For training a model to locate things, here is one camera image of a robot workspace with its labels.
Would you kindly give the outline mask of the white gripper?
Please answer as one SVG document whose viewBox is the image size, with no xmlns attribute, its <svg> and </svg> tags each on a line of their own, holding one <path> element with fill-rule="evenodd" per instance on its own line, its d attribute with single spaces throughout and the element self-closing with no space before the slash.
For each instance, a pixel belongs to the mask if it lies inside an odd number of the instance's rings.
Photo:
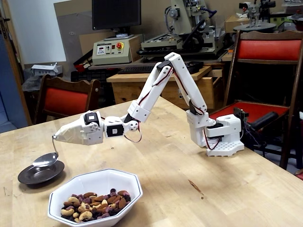
<svg viewBox="0 0 303 227">
<path fill-rule="evenodd" d="M 99 111 L 87 111 L 69 124 L 63 125 L 55 135 L 65 135 L 69 132 L 80 130 L 82 127 L 82 140 L 84 145 L 95 145 L 103 143 L 104 121 Z"/>
</svg>

